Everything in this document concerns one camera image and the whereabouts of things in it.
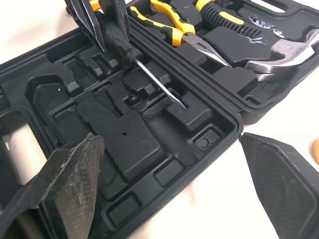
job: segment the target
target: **orange object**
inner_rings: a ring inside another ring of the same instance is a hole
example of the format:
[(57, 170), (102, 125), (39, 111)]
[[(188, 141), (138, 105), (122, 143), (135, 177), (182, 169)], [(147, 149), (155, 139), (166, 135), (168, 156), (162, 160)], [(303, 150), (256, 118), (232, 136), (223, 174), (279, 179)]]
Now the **orange object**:
[(90, 0), (90, 4), (93, 8), (93, 11), (96, 11), (101, 8), (99, 4), (99, 0)]
[(314, 143), (314, 154), (316, 162), (319, 164), (319, 138)]

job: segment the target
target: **molded compartment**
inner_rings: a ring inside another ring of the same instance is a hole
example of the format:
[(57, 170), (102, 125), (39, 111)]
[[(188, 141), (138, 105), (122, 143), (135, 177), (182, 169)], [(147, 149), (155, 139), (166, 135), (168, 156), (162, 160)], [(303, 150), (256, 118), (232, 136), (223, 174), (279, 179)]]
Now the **molded compartment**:
[[(172, 65), (145, 53), (144, 64), (178, 96), (182, 109), (138, 68), (123, 70), (80, 30), (5, 64), (8, 109), (37, 119), (49, 153), (89, 132), (105, 140), (90, 238), (129, 236), (239, 136), (237, 115), (203, 94)], [(69, 45), (73, 51), (63, 50)]]

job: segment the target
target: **flathead screwdriver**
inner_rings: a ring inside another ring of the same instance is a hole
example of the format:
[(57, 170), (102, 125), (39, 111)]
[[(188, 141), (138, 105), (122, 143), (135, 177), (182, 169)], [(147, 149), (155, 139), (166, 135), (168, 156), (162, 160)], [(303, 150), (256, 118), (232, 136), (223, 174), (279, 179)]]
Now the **flathead screwdriver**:
[(147, 74), (163, 91), (164, 93), (170, 98), (170, 100), (173, 103), (178, 103), (183, 106), (184, 109), (187, 109), (187, 107), (184, 105), (182, 101), (180, 101), (176, 96), (174, 96), (157, 78), (155, 75), (153, 75), (148, 68), (146, 68), (145, 65), (143, 65), (142, 62), (139, 60), (136, 60), (137, 65)]
[(173, 103), (178, 103), (186, 109), (186, 105), (174, 96), (141, 62), (141, 58), (143, 57), (141, 51), (131, 45), (128, 37), (125, 36), (120, 27), (113, 22), (103, 21), (103, 16), (100, 12), (96, 12), (96, 15), (99, 20), (104, 43), (108, 50), (117, 56), (123, 65), (128, 67), (138, 65), (141, 70), (163, 90)]

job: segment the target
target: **black hammer handle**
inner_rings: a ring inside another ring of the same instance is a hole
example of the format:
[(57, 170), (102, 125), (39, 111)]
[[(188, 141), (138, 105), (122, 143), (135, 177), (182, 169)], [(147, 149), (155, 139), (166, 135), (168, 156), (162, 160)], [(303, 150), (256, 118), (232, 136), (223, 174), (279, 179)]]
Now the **black hammer handle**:
[(224, 26), (251, 39), (264, 37), (265, 43), (269, 46), (273, 46), (280, 40), (272, 29), (258, 27), (249, 18), (240, 17), (232, 10), (223, 9), (213, 0), (198, 0), (196, 8), (201, 12), (204, 22), (210, 28)]

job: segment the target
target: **screwdriver handle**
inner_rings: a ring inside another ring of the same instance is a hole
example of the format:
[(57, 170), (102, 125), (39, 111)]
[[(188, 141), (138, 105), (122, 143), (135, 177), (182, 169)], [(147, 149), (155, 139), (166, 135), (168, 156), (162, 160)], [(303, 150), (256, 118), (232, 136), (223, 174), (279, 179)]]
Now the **screwdriver handle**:
[(223, 9), (213, 0), (198, 0), (196, 9), (200, 11), (203, 20), (210, 28), (224, 26), (251, 39), (264, 37), (269, 46), (280, 40), (271, 29), (258, 27), (249, 18), (241, 17), (235, 11)]
[(192, 24), (187, 23), (182, 20), (176, 10), (172, 8), (169, 4), (159, 1), (159, 0), (150, 0), (151, 10), (154, 12), (163, 13), (170, 18), (174, 23), (174, 26), (181, 30), (183, 34), (192, 33), (196, 34), (195, 27)]
[(117, 24), (103, 20), (104, 16), (99, 11), (96, 11), (95, 15), (99, 21), (106, 48), (115, 55), (123, 65), (131, 67), (135, 65), (136, 60), (142, 59), (143, 54), (141, 51), (131, 45)]
[(150, 20), (143, 16), (135, 6), (129, 8), (130, 15), (136, 19), (143, 26), (148, 26), (159, 30), (161, 33), (165, 34), (167, 41), (172, 46), (180, 46), (182, 43), (183, 32), (175, 27), (167, 26), (165, 24)]

